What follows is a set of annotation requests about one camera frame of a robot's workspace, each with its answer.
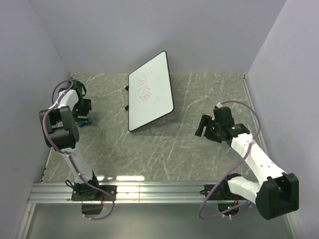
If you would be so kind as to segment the white whiteboard with black frame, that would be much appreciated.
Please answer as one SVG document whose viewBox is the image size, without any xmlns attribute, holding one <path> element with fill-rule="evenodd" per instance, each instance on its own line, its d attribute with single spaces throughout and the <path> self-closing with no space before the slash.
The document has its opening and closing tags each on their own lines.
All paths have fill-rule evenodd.
<svg viewBox="0 0 319 239">
<path fill-rule="evenodd" d="M 133 132 L 174 111 L 167 52 L 162 51 L 128 75 L 128 131 Z"/>
</svg>

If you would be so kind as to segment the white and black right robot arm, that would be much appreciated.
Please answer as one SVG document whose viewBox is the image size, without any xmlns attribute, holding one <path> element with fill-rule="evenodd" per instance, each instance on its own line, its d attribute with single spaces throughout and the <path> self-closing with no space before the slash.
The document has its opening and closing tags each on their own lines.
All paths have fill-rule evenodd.
<svg viewBox="0 0 319 239">
<path fill-rule="evenodd" d="M 213 116 L 202 115 L 196 136 L 218 143 L 226 142 L 242 157 L 257 178 L 254 183 L 231 169 L 215 185 L 205 185 L 205 195 L 199 211 L 209 200 L 233 200 L 233 205 L 221 208 L 217 215 L 229 218 L 239 215 L 238 198 L 255 204 L 259 214 L 270 220 L 299 209 L 299 180 L 277 166 L 256 143 L 255 137 L 242 123 L 235 123 L 229 107 L 215 106 Z"/>
</svg>

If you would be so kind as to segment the blue whiteboard eraser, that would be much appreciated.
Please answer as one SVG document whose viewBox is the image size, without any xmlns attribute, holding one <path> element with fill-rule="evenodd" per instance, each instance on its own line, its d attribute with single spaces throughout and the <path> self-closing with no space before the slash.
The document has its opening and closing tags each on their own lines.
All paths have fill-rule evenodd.
<svg viewBox="0 0 319 239">
<path fill-rule="evenodd" d="M 77 122 L 77 125 L 79 127 L 84 127 L 84 126 L 87 126 L 87 125 L 90 125 L 92 123 L 92 120 L 90 118 L 87 118 L 87 119 L 82 119 L 82 120 L 79 120 Z"/>
</svg>

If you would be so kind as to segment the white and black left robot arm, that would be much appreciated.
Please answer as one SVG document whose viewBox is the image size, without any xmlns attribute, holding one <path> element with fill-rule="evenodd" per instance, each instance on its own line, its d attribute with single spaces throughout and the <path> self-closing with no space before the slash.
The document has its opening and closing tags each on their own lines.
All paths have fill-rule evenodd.
<svg viewBox="0 0 319 239">
<path fill-rule="evenodd" d="M 79 145 L 78 127 L 90 123 L 91 100 L 84 98 L 86 88 L 77 80 L 67 81 L 68 86 L 61 88 L 52 106 L 39 112 L 39 119 L 48 147 L 53 148 L 66 161 L 74 175 L 74 184 L 66 181 L 75 193 L 89 200 L 96 200 L 101 194 L 99 182 L 85 161 Z"/>
</svg>

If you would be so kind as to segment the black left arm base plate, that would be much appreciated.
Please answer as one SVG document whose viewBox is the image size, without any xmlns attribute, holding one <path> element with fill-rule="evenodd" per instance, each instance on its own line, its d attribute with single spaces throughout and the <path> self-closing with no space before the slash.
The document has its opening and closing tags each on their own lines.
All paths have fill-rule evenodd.
<svg viewBox="0 0 319 239">
<path fill-rule="evenodd" d="M 99 185 L 99 189 L 105 191 L 109 195 L 103 192 L 93 189 L 86 184 L 75 184 L 71 196 L 71 201 L 112 201 L 116 198 L 117 186 L 115 185 Z"/>
</svg>

